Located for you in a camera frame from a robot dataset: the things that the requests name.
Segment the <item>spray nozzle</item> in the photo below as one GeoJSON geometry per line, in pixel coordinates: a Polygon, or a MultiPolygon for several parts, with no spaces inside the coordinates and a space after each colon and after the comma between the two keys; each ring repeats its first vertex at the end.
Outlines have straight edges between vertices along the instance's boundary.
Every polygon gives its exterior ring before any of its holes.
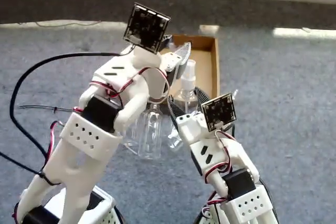
{"type": "Polygon", "coordinates": [[[184,90],[193,90],[195,88],[195,65],[196,61],[188,60],[184,72],[181,76],[181,85],[184,90]]]}

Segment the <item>floor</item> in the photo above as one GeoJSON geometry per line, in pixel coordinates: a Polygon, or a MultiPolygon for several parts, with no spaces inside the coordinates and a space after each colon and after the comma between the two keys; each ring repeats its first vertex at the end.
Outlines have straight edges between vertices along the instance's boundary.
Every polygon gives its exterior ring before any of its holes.
{"type": "MultiPolygon", "coordinates": [[[[34,63],[57,54],[120,51],[126,45],[121,39],[123,23],[133,2],[171,16],[168,33],[198,34],[200,25],[219,26],[221,93],[239,89],[236,137],[267,182],[280,222],[332,223],[336,36],[323,30],[335,29],[333,5],[260,0],[0,0],[0,150],[35,169],[41,167],[43,157],[9,119],[17,79],[34,63]],[[21,24],[56,19],[109,23],[57,28],[21,24]]],[[[93,71],[106,60],[88,57],[46,65],[24,82],[17,105],[76,105],[93,71]]],[[[44,146],[50,122],[68,117],[48,110],[15,113],[44,146]]],[[[211,192],[186,148],[172,153],[164,145],[162,152],[160,161],[146,162],[120,148],[98,184],[117,200],[128,223],[192,223],[211,192]]],[[[13,205],[32,174],[4,159],[0,164],[0,222],[12,223],[13,205]]]]}

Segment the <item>wire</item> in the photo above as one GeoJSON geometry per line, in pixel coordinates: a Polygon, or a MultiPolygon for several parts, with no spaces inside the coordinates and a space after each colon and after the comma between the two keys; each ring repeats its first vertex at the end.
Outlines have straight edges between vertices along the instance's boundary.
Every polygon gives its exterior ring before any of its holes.
{"type": "Polygon", "coordinates": [[[65,111],[65,112],[72,112],[73,109],[66,109],[62,107],[57,107],[57,106],[47,106],[47,105],[21,105],[19,106],[19,109],[49,109],[53,110],[54,114],[57,111],[65,111]]]}
{"type": "Polygon", "coordinates": [[[164,78],[165,82],[166,82],[166,86],[167,86],[167,91],[165,93],[165,96],[164,98],[162,98],[159,102],[153,102],[152,103],[162,103],[165,99],[167,99],[168,95],[169,95],[169,91],[170,91],[170,85],[169,85],[169,82],[168,82],[168,79],[167,79],[167,76],[164,74],[164,72],[159,69],[159,68],[151,68],[151,67],[146,67],[146,68],[143,68],[141,70],[139,70],[136,74],[134,74],[130,80],[128,80],[120,89],[119,91],[116,91],[116,89],[114,87],[112,87],[111,85],[107,84],[107,83],[103,83],[103,82],[100,82],[100,81],[91,81],[90,82],[90,85],[99,85],[103,88],[105,88],[106,90],[106,93],[107,95],[110,96],[110,98],[116,98],[118,97],[119,98],[119,101],[121,103],[121,105],[123,106],[123,102],[122,102],[122,99],[120,97],[120,94],[129,86],[131,85],[133,82],[134,82],[134,78],[137,76],[137,75],[141,75],[143,74],[146,70],[148,69],[156,69],[161,75],[162,77],[164,78]]]}
{"type": "Polygon", "coordinates": [[[237,141],[237,140],[236,140],[232,135],[230,135],[229,133],[224,132],[224,131],[221,131],[221,130],[219,130],[219,132],[222,133],[224,136],[226,136],[228,139],[237,141]]]}
{"type": "Polygon", "coordinates": [[[207,178],[208,178],[208,176],[210,175],[210,173],[212,173],[214,170],[216,170],[216,169],[218,169],[218,168],[220,168],[220,167],[222,167],[222,166],[224,166],[224,165],[228,166],[228,164],[229,164],[228,162],[220,162],[220,163],[214,165],[213,167],[211,167],[211,168],[206,172],[206,174],[204,175],[204,182],[205,182],[206,184],[208,184],[208,180],[207,180],[207,178]]]}
{"type": "Polygon", "coordinates": [[[37,26],[39,27],[46,27],[46,28],[53,28],[53,27],[65,27],[65,26],[72,26],[72,25],[77,25],[77,26],[94,26],[97,25],[99,23],[102,23],[102,21],[97,21],[97,22],[93,22],[93,23],[89,23],[89,24],[81,24],[81,23],[76,23],[76,22],[72,22],[72,23],[67,23],[67,24],[62,24],[62,25],[41,25],[39,22],[34,22],[37,26]]]}
{"type": "Polygon", "coordinates": [[[17,207],[18,206],[19,206],[19,203],[16,203],[15,206],[14,206],[13,214],[12,214],[12,217],[14,218],[15,224],[18,224],[18,222],[17,222],[17,207]]]}
{"type": "MultiPolygon", "coordinates": [[[[130,51],[126,54],[123,55],[127,55],[129,54],[131,51],[134,50],[134,46],[131,47],[130,51]]],[[[29,134],[29,132],[23,128],[23,126],[18,122],[18,120],[15,118],[14,115],[14,105],[15,105],[15,100],[19,91],[19,88],[21,87],[22,83],[24,82],[24,80],[37,68],[55,61],[55,60],[60,60],[60,59],[66,59],[66,58],[72,58],[72,57],[82,57],[82,56],[122,56],[121,54],[117,54],[117,53],[113,53],[113,52],[75,52],[75,53],[70,53],[70,54],[63,54],[63,55],[57,55],[45,60],[42,60],[38,63],[36,63],[35,65],[33,65],[32,67],[30,67],[17,81],[14,90],[13,90],[13,94],[12,97],[10,99],[10,104],[9,104],[9,116],[10,119],[13,121],[13,123],[15,124],[15,126],[41,151],[41,153],[43,154],[43,156],[45,158],[47,158],[47,152],[44,150],[44,148],[41,146],[41,144],[39,144],[36,139],[29,134]]],[[[22,163],[10,158],[9,156],[5,155],[4,153],[0,152],[0,156],[7,159],[8,161],[16,164],[17,166],[31,172],[34,174],[39,175],[40,177],[45,177],[45,175],[43,175],[41,172],[37,172],[31,168],[29,168],[28,166],[23,165],[22,163]]]]}
{"type": "Polygon", "coordinates": [[[54,151],[54,146],[55,146],[55,135],[54,135],[54,129],[56,127],[56,125],[59,124],[61,126],[64,126],[63,123],[61,121],[53,121],[50,125],[50,143],[49,143],[49,147],[48,147],[48,156],[46,158],[46,161],[44,163],[44,165],[47,164],[47,162],[49,161],[52,152],[54,151]]]}
{"type": "Polygon", "coordinates": [[[209,200],[212,200],[215,196],[216,196],[217,192],[216,191],[213,191],[212,194],[209,196],[209,200]]]}
{"type": "Polygon", "coordinates": [[[210,208],[209,208],[209,207],[203,207],[203,208],[202,208],[201,213],[202,213],[202,215],[203,215],[204,218],[206,218],[206,219],[210,219],[210,218],[205,214],[205,212],[209,212],[209,211],[210,211],[210,208]]]}
{"type": "Polygon", "coordinates": [[[227,147],[224,145],[222,139],[217,135],[218,133],[222,133],[224,136],[226,136],[226,134],[225,134],[225,132],[223,132],[221,130],[215,131],[215,137],[222,144],[225,155],[228,157],[228,161],[227,161],[228,165],[225,167],[224,170],[219,169],[219,172],[220,173],[232,172],[232,164],[231,164],[231,157],[230,157],[229,151],[228,151],[227,147]]]}
{"type": "Polygon", "coordinates": [[[268,189],[266,183],[264,182],[264,180],[263,180],[261,177],[259,177],[259,182],[264,186],[264,188],[265,188],[265,190],[266,190],[266,192],[267,192],[267,195],[268,195],[268,197],[269,197],[269,199],[270,199],[270,201],[271,201],[271,203],[272,203],[272,205],[273,205],[273,213],[274,213],[274,216],[275,216],[275,218],[277,219],[277,222],[280,223],[280,222],[279,222],[279,218],[278,218],[277,211],[276,211],[276,209],[275,209],[274,201],[273,201],[273,199],[272,199],[272,195],[271,195],[270,190],[268,189]]]}

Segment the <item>clear plastic bottle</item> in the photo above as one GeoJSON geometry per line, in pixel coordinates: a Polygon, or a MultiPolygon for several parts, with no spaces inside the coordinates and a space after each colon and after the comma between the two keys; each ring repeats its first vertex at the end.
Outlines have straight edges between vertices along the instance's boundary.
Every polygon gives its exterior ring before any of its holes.
{"type": "Polygon", "coordinates": [[[139,132],[138,129],[138,122],[140,121],[139,118],[137,118],[123,133],[123,143],[127,145],[128,147],[130,146],[137,146],[139,141],[137,137],[137,133],[139,132]]]}
{"type": "Polygon", "coordinates": [[[163,114],[159,104],[151,104],[144,112],[144,133],[139,141],[138,155],[143,159],[161,157],[160,130],[163,114]]]}
{"type": "MultiPolygon", "coordinates": [[[[195,65],[196,61],[188,60],[183,75],[181,76],[181,89],[174,96],[174,103],[187,114],[195,114],[198,109],[198,99],[194,94],[196,81],[195,65]]],[[[173,124],[172,132],[168,136],[167,142],[172,151],[179,150],[183,145],[183,141],[173,124]]]]}

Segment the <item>white 3d printed robot arm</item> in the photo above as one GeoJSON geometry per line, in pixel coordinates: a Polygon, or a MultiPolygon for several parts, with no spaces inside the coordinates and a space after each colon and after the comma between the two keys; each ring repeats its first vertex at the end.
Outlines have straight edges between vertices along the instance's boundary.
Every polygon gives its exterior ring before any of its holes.
{"type": "MultiPolygon", "coordinates": [[[[217,103],[223,106],[224,98],[221,96],[211,104],[208,102],[207,109],[211,110],[211,106],[216,107],[217,103]]],[[[278,224],[264,186],[256,185],[259,172],[242,145],[232,137],[227,138],[225,133],[222,134],[224,137],[218,136],[222,133],[218,129],[229,121],[217,120],[213,130],[209,130],[215,118],[207,118],[201,112],[197,115],[184,114],[173,104],[172,98],[169,106],[181,139],[191,149],[199,174],[220,196],[208,201],[213,222],[203,223],[241,224],[252,221],[253,224],[278,224]]]]}
{"type": "MultiPolygon", "coordinates": [[[[133,11],[137,8],[144,10],[143,6],[135,4],[133,11]]],[[[148,39],[140,40],[142,48],[135,47],[132,54],[114,57],[94,72],[90,87],[79,99],[81,113],[71,114],[41,174],[34,176],[23,191],[15,213],[18,223],[40,206],[45,195],[59,183],[65,185],[66,193],[58,224],[78,223],[95,184],[122,140],[120,132],[145,110],[149,97],[161,99],[165,96],[166,65],[177,67],[181,62],[175,54],[170,55],[169,61],[162,62],[162,56],[155,51],[160,39],[153,42],[151,52],[147,48],[148,39]],[[111,95],[119,96],[121,104],[111,101],[111,95]],[[85,155],[85,161],[78,166],[76,157],[81,154],[85,155]]]]}

